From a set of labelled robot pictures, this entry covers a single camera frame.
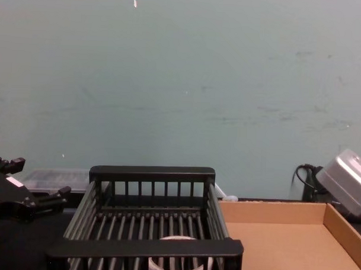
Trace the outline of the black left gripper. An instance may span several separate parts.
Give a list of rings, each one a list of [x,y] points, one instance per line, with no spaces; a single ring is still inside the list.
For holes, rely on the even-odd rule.
[[[0,157],[0,219],[30,221],[36,211],[63,211],[71,187],[63,187],[44,197],[34,197],[21,182],[8,176],[20,173],[24,165],[22,157],[12,160]]]

